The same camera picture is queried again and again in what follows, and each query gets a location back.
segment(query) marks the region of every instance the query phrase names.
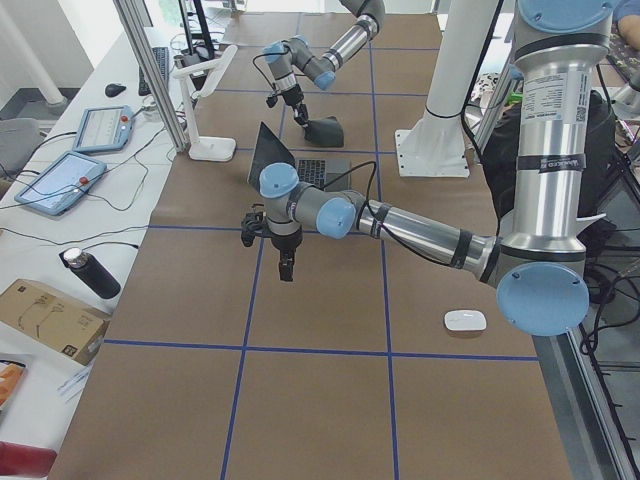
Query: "label on robot arm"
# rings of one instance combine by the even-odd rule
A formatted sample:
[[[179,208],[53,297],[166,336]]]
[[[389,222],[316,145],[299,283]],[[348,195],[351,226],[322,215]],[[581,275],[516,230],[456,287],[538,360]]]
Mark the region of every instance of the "label on robot arm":
[[[524,83],[522,123],[550,120],[586,123],[590,89],[589,76],[584,72],[529,79]]]

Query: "gray chair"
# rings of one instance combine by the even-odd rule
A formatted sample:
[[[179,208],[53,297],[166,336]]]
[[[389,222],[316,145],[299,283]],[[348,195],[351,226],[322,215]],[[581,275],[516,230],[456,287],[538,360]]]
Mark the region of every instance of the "gray chair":
[[[32,118],[0,120],[0,198],[42,140],[38,122]]]

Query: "white computer mouse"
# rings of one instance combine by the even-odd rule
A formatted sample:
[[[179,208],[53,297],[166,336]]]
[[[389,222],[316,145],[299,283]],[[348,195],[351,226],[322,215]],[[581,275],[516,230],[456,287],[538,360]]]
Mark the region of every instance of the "white computer mouse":
[[[452,310],[444,315],[444,325],[451,332],[482,332],[487,319],[478,310]]]

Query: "black keyboard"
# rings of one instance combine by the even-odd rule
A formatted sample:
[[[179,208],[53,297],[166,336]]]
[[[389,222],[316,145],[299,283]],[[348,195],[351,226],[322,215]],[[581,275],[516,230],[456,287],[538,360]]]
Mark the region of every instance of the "black keyboard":
[[[153,51],[153,55],[156,57],[156,63],[160,69],[160,75],[164,80],[164,84],[168,88],[169,72],[171,71],[171,67],[169,66],[169,49],[167,47],[153,47],[151,50]],[[151,89],[149,88],[147,81],[144,79],[144,73],[142,73],[141,68],[138,68],[138,95],[144,96],[149,95],[150,93]]]
[[[326,167],[324,160],[298,160],[298,177],[301,181],[311,183],[318,188],[324,187]]]

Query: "table surface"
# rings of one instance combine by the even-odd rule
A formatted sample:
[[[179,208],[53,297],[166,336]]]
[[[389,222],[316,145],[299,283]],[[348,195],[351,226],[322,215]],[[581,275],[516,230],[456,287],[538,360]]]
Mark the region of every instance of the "table surface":
[[[155,30],[149,30],[152,45],[168,42]],[[108,83],[118,82],[127,86],[114,98],[104,95]],[[78,129],[86,108],[129,105],[134,111],[142,104],[137,94],[138,67],[127,38],[123,35],[114,44],[102,63],[92,73],[77,96],[50,132],[50,136]],[[181,103],[179,85],[172,80],[170,93],[176,107]],[[120,212],[104,200],[84,197],[71,210],[60,217],[41,215],[23,206],[17,206],[13,197],[23,188],[14,183],[0,201],[0,226],[23,234],[33,235],[55,242],[69,242],[65,246],[25,238],[5,231],[0,236],[2,272],[0,291],[17,278],[38,280],[62,290],[107,313],[115,309],[119,296],[102,300],[88,289],[75,275],[66,270],[58,253],[71,246],[86,247],[102,241],[119,241],[140,244],[146,226],[174,157],[171,140],[166,132],[160,133],[152,144],[137,155],[137,161],[148,169],[144,186],[138,195],[134,193],[140,184],[145,168],[129,157],[163,128],[161,122],[152,122],[143,115],[135,119],[131,138],[127,145],[111,154],[99,155],[107,163],[107,173],[90,193],[109,200],[115,207],[126,208]],[[73,136],[55,139],[43,145],[26,168],[42,171],[73,144]],[[27,181],[27,176],[20,177]],[[105,235],[77,242],[103,232],[129,229],[120,234]],[[137,254],[134,248],[122,245],[103,245],[92,253],[124,285]],[[26,443],[59,449],[69,422],[75,411],[78,396],[68,401],[61,398],[56,389],[78,372],[82,366],[63,355],[41,345],[11,327],[0,323],[0,352],[18,354],[28,364],[28,371],[16,396],[12,399],[6,417],[0,422],[0,438],[6,441]]]
[[[312,231],[298,250],[295,281],[285,284],[269,242],[241,245],[240,220],[259,201],[246,176],[260,121],[297,157],[375,160],[377,198],[478,234],[495,231],[480,167],[469,179],[397,173],[394,132],[422,116],[438,54],[434,16],[388,16],[331,92],[301,80],[312,118],[336,115],[342,123],[343,149],[306,144],[283,102],[267,109],[268,87],[251,65],[262,45],[304,33],[321,52],[353,21],[340,14],[232,19],[226,38],[240,49],[218,90],[196,108],[202,135],[236,139],[231,162],[181,154],[172,164],[162,133],[140,155],[150,177],[127,212],[88,198],[61,219],[0,210],[7,228],[61,241],[150,226],[105,239],[144,237],[137,256],[122,246],[95,250],[126,282],[111,301],[65,272],[57,259],[63,247],[0,237],[8,262],[0,287],[33,278],[115,310],[51,479],[571,478],[531,339],[504,320],[491,288],[397,245],[359,234],[338,243]],[[605,78],[612,73],[605,67]],[[111,81],[129,87],[125,96],[104,97]],[[96,98],[135,109],[136,86],[135,59],[120,39],[52,133],[77,128]],[[160,128],[136,125],[126,150],[105,160],[122,162]],[[43,147],[33,162],[52,161],[64,142],[71,140]],[[94,193],[126,205],[141,174],[130,161]],[[353,186],[364,191],[367,178],[359,170]],[[445,331],[444,313],[459,308],[484,312],[489,325],[480,337]],[[26,350],[35,359],[33,380],[50,379],[25,382],[20,395],[40,398],[15,405],[0,435],[58,448],[78,400],[64,404],[44,390],[80,367],[17,336],[3,328],[0,347]]]

